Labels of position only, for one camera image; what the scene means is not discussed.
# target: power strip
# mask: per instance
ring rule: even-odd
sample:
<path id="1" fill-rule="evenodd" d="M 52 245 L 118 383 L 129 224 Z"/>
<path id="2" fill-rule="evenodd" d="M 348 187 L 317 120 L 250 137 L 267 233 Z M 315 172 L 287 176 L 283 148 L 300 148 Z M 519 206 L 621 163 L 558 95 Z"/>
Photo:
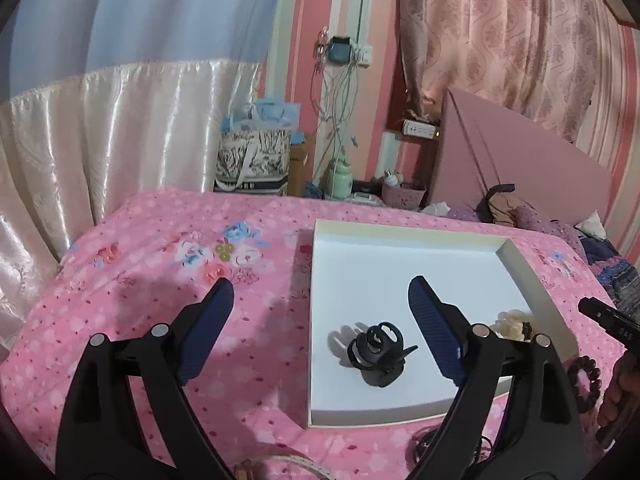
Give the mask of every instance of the power strip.
<path id="1" fill-rule="evenodd" d="M 405 120 L 402 124 L 402 134 L 412 137 L 422 137 L 423 139 L 433 139 L 438 136 L 436 127 L 433 126 L 433 124 L 411 120 Z"/>

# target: bed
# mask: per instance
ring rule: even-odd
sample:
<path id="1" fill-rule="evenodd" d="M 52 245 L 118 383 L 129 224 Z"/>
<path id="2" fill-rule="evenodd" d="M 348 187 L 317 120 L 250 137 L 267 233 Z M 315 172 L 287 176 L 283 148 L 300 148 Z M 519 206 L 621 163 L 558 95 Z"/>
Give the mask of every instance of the bed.
<path id="1" fill-rule="evenodd" d="M 430 202 L 447 202 L 454 218 L 475 209 L 497 184 L 543 218 L 571 226 L 593 212 L 606 217 L 611 175 L 591 157 L 533 121 L 456 89 L 446 92 L 441 145 Z M 640 276 L 608 240 L 580 236 L 585 259 L 616 307 L 640 322 Z"/>
<path id="2" fill-rule="evenodd" d="M 52 466 L 66 390 L 90 335 L 141 334 L 172 320 L 225 276 L 234 284 L 236 307 L 203 372 L 186 386 L 222 458 L 233 464 L 297 453 L 340 480 L 405 478 L 410 441 L 437 421 L 305 428 L 312 238 L 319 218 L 507 234 L 574 331 L 580 352 L 597 359 L 603 382 L 610 380 L 622 348 L 577 312 L 583 296 L 610 300 L 560 238 L 385 208 L 165 190 L 131 198 L 71 247 L 0 366 L 2 403 L 30 446 Z M 142 385 L 132 381 L 132 389 L 149 447 L 167 460 Z M 484 430 L 490 438 L 503 409 L 504 398 L 496 400 Z M 591 438 L 593 413 L 583 423 Z M 292 466 L 276 461 L 270 467 L 269 478 L 277 478 Z"/>

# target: beaded bracelet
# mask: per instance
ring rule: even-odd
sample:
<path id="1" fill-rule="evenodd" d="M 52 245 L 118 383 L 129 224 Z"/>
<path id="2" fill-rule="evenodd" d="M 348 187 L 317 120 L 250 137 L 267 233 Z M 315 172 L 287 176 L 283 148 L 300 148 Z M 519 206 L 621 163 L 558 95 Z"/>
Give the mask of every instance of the beaded bracelet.
<path id="1" fill-rule="evenodd" d="M 589 393 L 586 397 L 583 397 L 580 394 L 580 388 L 578 387 L 578 373 L 580 370 L 585 371 L 590 382 Z M 578 412 L 587 413 L 591 411 L 600 398 L 600 389 L 602 387 L 600 369 L 596 368 L 595 359 L 591 359 L 588 355 L 578 357 L 574 363 L 569 366 L 567 376 L 569 377 L 569 383 L 574 389 L 574 397 L 578 406 Z"/>

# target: pink headboard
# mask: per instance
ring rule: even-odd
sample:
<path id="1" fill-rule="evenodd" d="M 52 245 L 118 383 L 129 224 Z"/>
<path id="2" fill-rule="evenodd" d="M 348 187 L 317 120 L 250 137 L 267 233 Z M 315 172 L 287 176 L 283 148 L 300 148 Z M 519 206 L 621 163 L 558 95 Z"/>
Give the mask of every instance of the pink headboard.
<path id="1" fill-rule="evenodd" d="M 515 184 L 518 197 L 567 224 L 607 211 L 609 171 L 507 108 L 449 89 L 440 139 L 430 202 L 475 207 L 485 194 L 483 176 L 487 188 Z"/>

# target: charger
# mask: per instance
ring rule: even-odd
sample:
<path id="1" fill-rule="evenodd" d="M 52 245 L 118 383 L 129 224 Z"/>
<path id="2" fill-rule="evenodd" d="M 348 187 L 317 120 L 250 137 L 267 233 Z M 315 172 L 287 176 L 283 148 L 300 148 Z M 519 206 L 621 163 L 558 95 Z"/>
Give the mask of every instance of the charger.
<path id="1" fill-rule="evenodd" d="M 326 58 L 336 65 L 348 65 L 351 62 L 351 38 L 348 36 L 334 36 L 329 41 Z"/>

